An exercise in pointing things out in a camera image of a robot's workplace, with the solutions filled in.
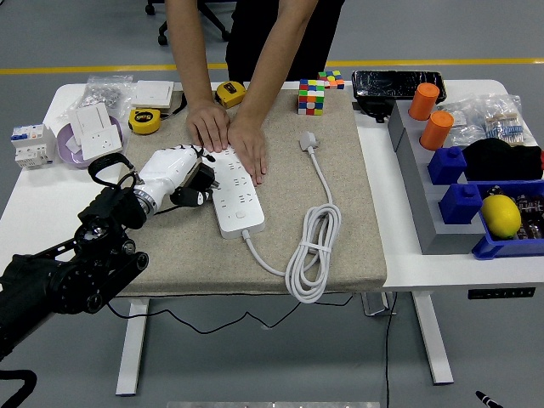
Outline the person's right hand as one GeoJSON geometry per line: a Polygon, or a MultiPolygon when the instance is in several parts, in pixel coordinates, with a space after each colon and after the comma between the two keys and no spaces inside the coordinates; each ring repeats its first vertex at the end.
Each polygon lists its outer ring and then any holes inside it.
{"type": "Polygon", "coordinates": [[[209,152],[220,152],[228,147],[230,117],[223,106],[213,100],[188,104],[186,127],[194,145],[209,152]]]}

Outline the person's left hand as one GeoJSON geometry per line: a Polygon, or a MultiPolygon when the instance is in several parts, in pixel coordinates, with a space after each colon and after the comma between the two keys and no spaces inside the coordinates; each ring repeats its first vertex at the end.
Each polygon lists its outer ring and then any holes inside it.
{"type": "Polygon", "coordinates": [[[263,122],[237,114],[229,125],[227,136],[253,185],[261,184],[268,168],[263,122]]]}

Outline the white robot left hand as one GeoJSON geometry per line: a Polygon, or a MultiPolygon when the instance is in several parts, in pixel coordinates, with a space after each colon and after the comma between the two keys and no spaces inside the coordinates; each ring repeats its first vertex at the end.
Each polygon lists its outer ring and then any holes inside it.
{"type": "Polygon", "coordinates": [[[156,151],[139,173],[134,193],[147,216],[160,212],[168,197],[176,207],[198,207],[219,187],[211,165],[215,159],[194,145],[156,151]]]}

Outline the black-white robot right hand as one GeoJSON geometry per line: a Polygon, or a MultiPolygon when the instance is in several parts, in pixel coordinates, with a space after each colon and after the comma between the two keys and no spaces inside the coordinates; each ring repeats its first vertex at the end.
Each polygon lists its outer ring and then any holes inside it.
{"type": "Polygon", "coordinates": [[[493,400],[489,395],[477,390],[475,392],[477,398],[489,408],[502,408],[502,405],[493,400]]]}

